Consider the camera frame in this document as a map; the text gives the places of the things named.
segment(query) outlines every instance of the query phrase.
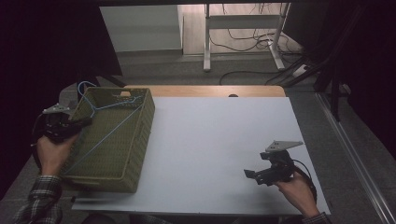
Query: gray floor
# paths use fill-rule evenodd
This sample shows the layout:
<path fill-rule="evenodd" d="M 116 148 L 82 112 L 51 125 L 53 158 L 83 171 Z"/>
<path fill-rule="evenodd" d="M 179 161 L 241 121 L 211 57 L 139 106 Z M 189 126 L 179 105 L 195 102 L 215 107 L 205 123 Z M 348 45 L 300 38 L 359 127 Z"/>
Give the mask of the gray floor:
<path fill-rule="evenodd" d="M 179 54 L 119 55 L 123 72 L 121 80 L 127 84 L 156 85 L 219 85 L 219 78 L 236 70 L 275 72 L 275 64 L 269 54 L 261 55 L 215 55 L 212 71 L 203 71 L 202 57 L 186 57 Z M 240 73 L 223 79 L 223 85 L 264 85 L 274 75 Z M 327 120 L 312 90 L 314 77 L 286 89 L 304 141 L 314 163 L 324 196 L 332 212 L 333 223 L 383 223 L 375 211 L 371 199 L 355 173 L 340 141 Z M 103 86 L 111 83 L 100 79 Z M 76 97 L 74 87 L 61 93 L 61 102 Z M 380 191 L 388 201 L 389 208 L 396 211 L 396 168 L 395 160 L 383 145 L 362 123 L 347 104 L 340 101 L 340 117 L 349 138 L 374 178 Z M 9 223 L 11 217 L 23 204 L 34 182 L 37 169 L 29 160 L 20 176 L 0 202 L 1 223 Z M 63 223 L 80 223 L 86 213 L 72 211 L 73 191 L 65 191 L 61 199 L 64 209 Z M 125 214 L 113 214 L 119 223 L 129 223 Z"/>

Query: person's left hand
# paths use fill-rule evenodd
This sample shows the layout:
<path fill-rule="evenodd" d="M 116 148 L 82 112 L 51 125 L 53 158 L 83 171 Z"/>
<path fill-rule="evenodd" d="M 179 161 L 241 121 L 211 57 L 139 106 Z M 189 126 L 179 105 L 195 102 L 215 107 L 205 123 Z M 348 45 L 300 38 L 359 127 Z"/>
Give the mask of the person's left hand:
<path fill-rule="evenodd" d="M 78 134 L 60 144 L 54 144 L 46 136 L 37 141 L 37 154 L 41 163 L 42 175 L 58 175 L 70 154 L 70 148 L 77 140 Z"/>

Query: wall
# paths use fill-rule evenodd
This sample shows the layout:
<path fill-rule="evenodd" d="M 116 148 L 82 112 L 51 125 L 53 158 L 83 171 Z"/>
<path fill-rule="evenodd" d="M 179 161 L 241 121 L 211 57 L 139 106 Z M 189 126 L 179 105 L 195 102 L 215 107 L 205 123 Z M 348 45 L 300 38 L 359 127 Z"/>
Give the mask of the wall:
<path fill-rule="evenodd" d="M 100 9 L 116 52 L 181 49 L 177 6 Z"/>

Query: desk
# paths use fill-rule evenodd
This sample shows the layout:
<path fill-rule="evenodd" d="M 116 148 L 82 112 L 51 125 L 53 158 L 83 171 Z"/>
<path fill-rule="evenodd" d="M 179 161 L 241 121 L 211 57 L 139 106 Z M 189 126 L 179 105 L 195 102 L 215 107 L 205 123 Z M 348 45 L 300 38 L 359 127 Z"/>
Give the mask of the desk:
<path fill-rule="evenodd" d="M 304 141 L 281 89 L 275 88 L 277 97 L 242 97 L 270 91 L 267 87 L 150 88 L 156 112 L 137 192 L 81 192 L 73 209 L 167 215 L 299 214 L 276 187 L 259 186 L 243 171 L 269 168 L 260 152 L 274 140 Z M 196 96 L 231 92 L 241 97 L 192 97 L 194 92 Z M 329 214 L 306 147 L 289 152 L 310 170 L 318 189 L 318 208 Z"/>

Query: green woven basket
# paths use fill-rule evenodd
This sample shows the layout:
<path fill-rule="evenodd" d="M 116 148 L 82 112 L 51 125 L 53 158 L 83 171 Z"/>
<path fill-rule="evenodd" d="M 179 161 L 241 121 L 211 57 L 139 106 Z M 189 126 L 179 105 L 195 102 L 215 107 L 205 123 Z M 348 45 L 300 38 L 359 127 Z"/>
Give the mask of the green woven basket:
<path fill-rule="evenodd" d="M 92 117 L 61 171 L 66 189 L 136 192 L 155 105 L 149 89 L 88 88 L 72 120 Z"/>

